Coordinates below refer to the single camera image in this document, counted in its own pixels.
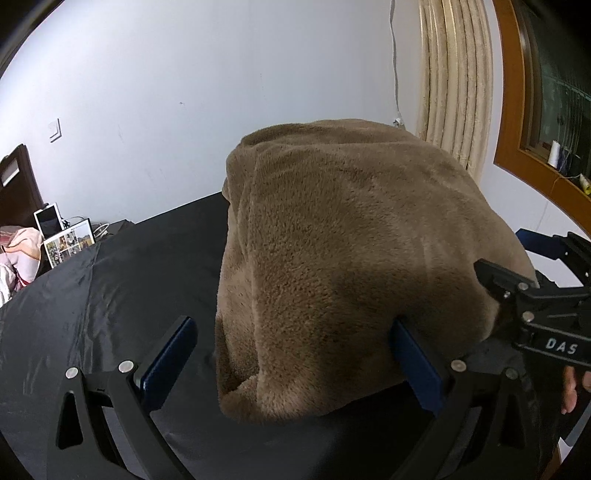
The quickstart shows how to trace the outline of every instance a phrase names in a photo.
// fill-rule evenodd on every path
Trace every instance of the black cloth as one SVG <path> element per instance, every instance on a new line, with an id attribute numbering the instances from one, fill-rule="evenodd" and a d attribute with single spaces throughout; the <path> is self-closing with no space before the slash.
<path id="1" fill-rule="evenodd" d="M 152 417 L 199 480 L 387 479 L 432 419 L 407 385 L 321 418 L 238 424 L 219 410 L 213 358 L 228 204 L 221 194 L 134 225 L 42 275 L 0 309 L 0 430 L 46 478 L 56 395 L 68 367 L 141 359 L 181 315 L 205 320 L 204 347 Z M 128 468 L 141 468 L 108 417 Z"/>

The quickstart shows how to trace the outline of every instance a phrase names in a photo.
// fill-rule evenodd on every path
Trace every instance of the picture frame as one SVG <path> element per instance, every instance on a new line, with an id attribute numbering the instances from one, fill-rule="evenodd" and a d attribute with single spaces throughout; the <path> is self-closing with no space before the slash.
<path id="1" fill-rule="evenodd" d="M 43 247 L 52 268 L 65 262 L 86 247 L 95 244 L 90 220 L 83 220 L 69 228 L 49 237 L 43 242 Z"/>

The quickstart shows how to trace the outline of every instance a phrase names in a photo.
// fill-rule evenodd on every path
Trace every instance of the white device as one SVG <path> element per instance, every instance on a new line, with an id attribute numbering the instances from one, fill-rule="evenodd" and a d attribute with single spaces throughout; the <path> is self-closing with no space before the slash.
<path id="1" fill-rule="evenodd" d="M 64 221 L 55 203 L 48 205 L 44 209 L 37 210 L 33 215 L 37 228 L 44 238 L 52 237 L 64 229 Z"/>

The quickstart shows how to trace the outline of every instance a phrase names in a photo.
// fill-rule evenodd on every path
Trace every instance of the light switch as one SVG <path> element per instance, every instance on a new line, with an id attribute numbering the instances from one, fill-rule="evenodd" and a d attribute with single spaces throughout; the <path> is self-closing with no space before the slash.
<path id="1" fill-rule="evenodd" d="M 49 134 L 49 142 L 53 143 L 55 142 L 58 138 L 61 137 L 61 125 L 60 125 L 60 119 L 58 118 L 57 120 L 51 122 L 48 125 L 50 134 Z"/>

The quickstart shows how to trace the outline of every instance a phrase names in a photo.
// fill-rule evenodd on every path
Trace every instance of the finger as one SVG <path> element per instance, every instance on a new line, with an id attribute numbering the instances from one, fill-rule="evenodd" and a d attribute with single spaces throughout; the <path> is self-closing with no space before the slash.
<path id="1" fill-rule="evenodd" d="M 591 392 L 591 372 L 585 373 L 583 377 L 583 388 Z"/>
<path id="2" fill-rule="evenodd" d="M 563 386 L 561 413 L 571 413 L 577 405 L 577 380 L 574 374 L 574 367 L 564 367 Z"/>

